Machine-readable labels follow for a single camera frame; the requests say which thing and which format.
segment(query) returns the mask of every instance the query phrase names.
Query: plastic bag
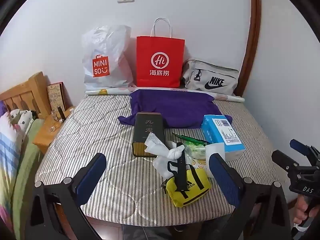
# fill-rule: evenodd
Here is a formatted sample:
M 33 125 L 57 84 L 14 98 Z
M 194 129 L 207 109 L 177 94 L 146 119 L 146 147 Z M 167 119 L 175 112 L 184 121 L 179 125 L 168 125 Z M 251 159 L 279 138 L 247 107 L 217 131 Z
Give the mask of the plastic bag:
M 130 27 L 112 25 L 82 35 L 86 90 L 132 85 L 132 72 L 123 54 L 128 47 L 130 34 Z

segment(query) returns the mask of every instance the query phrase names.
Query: chinese characters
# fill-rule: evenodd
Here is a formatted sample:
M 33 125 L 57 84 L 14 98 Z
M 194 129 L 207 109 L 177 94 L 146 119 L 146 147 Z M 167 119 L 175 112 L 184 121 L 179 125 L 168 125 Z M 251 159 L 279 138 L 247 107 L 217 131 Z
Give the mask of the chinese characters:
M 150 70 L 151 76 L 169 76 L 169 70 Z
M 153 121 L 146 120 L 145 123 L 149 123 L 148 127 L 152 127 Z M 146 128 L 145 132 L 153 132 L 152 128 Z

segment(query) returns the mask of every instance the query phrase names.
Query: hand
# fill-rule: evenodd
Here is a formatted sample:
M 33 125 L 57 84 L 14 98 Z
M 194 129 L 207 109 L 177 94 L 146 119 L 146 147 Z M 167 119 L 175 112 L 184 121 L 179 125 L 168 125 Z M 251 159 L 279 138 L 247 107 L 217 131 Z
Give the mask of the hand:
M 301 224 L 303 220 L 306 220 L 308 215 L 305 213 L 305 211 L 308 208 L 308 204 L 304 200 L 303 195 L 298 195 L 298 199 L 296 204 L 294 205 L 294 219 L 293 222 L 296 224 Z M 310 210 L 309 217 L 313 218 L 315 217 L 320 209 L 320 205 L 314 207 Z

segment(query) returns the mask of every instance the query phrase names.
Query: green pen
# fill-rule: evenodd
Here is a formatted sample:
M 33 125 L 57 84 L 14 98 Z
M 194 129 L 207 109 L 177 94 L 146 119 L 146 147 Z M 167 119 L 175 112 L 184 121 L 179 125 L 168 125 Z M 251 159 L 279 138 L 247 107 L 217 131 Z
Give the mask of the green pen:
M 192 137 L 189 137 L 189 136 L 186 136 L 186 135 L 179 135 L 179 134 L 175 134 L 175 133 L 172 133 L 173 135 L 181 138 L 181 139 L 184 139 L 186 141 L 189 141 L 189 142 L 193 142 L 193 143 L 198 143 L 198 144 L 201 144 L 201 145 L 208 145 L 210 144 L 209 142 L 207 141 L 204 141 L 204 140 L 200 140 L 200 139 L 196 139 L 196 138 L 192 138 Z

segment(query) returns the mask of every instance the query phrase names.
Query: wooden nightstand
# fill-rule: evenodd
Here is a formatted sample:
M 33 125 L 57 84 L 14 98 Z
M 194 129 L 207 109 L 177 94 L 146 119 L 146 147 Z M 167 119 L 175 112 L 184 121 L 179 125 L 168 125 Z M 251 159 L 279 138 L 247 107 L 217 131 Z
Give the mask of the wooden nightstand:
M 66 117 L 69 116 L 70 114 L 70 109 L 74 108 L 73 106 L 68 108 L 65 112 L 64 115 Z M 49 132 L 49 128 L 52 125 L 55 125 L 56 129 L 53 132 Z M 40 130 L 38 131 L 36 137 L 33 140 L 33 144 L 37 145 L 38 148 L 40 149 L 40 151 L 45 154 L 47 152 L 47 149 L 49 147 L 49 145 L 52 143 L 53 139 L 55 138 L 55 136 L 57 135 L 57 133 L 59 132 L 61 126 L 63 125 L 63 123 L 59 123 L 59 122 L 54 122 L 52 120 L 52 117 L 49 115 L 46 117 L 44 124 L 42 125 L 42 127 L 40 128 Z

